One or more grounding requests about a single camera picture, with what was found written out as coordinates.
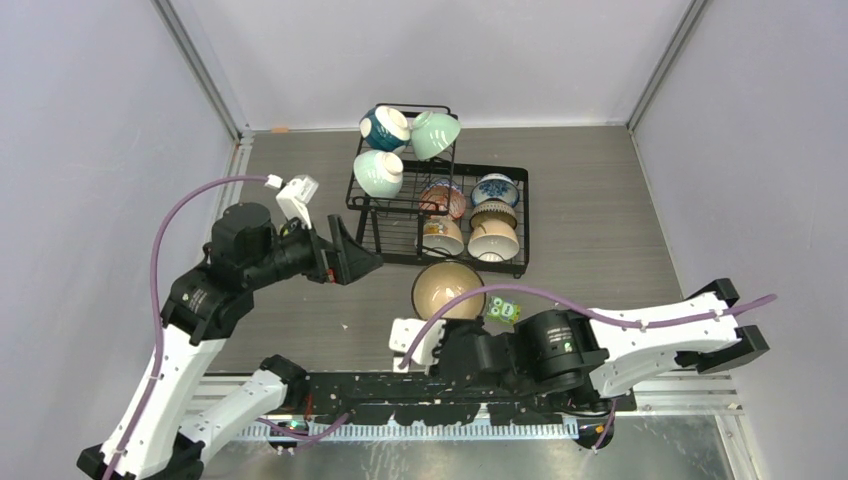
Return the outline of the teal bowl tan interior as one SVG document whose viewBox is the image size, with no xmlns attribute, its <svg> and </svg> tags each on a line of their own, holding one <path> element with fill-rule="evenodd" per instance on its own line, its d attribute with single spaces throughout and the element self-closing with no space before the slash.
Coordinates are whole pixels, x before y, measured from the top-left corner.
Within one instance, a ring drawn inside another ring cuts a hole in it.
<svg viewBox="0 0 848 480">
<path fill-rule="evenodd" d="M 482 277 L 469 265 L 442 261 L 423 268 L 411 289 L 412 308 L 419 319 L 429 319 L 444 304 L 484 285 Z M 443 319 L 475 320 L 486 307 L 486 294 L 476 295 L 449 309 Z"/>
</svg>

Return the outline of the mint green bowl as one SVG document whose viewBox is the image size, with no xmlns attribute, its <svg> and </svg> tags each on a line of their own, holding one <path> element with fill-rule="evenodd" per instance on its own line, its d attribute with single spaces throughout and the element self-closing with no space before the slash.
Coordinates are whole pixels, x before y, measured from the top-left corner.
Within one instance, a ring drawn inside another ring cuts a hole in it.
<svg viewBox="0 0 848 480">
<path fill-rule="evenodd" d="M 461 123 L 446 113 L 424 111 L 412 122 L 411 145 L 418 160 L 437 156 L 451 146 L 461 132 Z"/>
</svg>

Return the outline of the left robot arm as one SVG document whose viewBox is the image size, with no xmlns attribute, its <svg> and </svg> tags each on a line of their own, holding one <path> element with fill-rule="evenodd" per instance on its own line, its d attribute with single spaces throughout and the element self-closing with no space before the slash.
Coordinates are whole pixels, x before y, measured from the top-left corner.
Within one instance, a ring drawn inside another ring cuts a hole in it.
<svg viewBox="0 0 848 480">
<path fill-rule="evenodd" d="M 293 414 L 309 402 L 307 372 L 279 355 L 206 411 L 190 400 L 212 360 L 254 306 L 257 290 L 296 276 L 347 285 L 381 267 L 382 258 L 329 217 L 321 238 L 293 219 L 282 228 L 258 203 L 227 208 L 211 230 L 201 263 L 177 278 L 160 314 L 159 344 L 110 437 L 84 449 L 78 468 L 93 479 L 196 479 L 230 440 L 260 416 Z"/>
</svg>

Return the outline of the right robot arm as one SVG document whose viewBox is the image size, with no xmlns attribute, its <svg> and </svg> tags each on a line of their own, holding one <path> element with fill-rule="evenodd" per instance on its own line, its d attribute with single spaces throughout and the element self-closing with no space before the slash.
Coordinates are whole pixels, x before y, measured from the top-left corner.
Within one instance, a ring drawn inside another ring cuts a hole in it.
<svg viewBox="0 0 848 480">
<path fill-rule="evenodd" d="M 448 328 L 453 307 L 499 290 L 556 306 L 518 321 L 509 333 L 492 335 L 476 325 Z M 757 326 L 741 326 L 737 317 L 775 298 L 741 304 L 732 282 L 719 279 L 677 303 L 604 310 L 538 288 L 495 284 L 469 290 L 413 321 L 407 340 L 394 348 L 403 355 L 400 365 L 436 367 L 455 390 L 567 397 L 591 411 L 677 368 L 709 374 L 758 359 L 770 346 Z"/>
</svg>

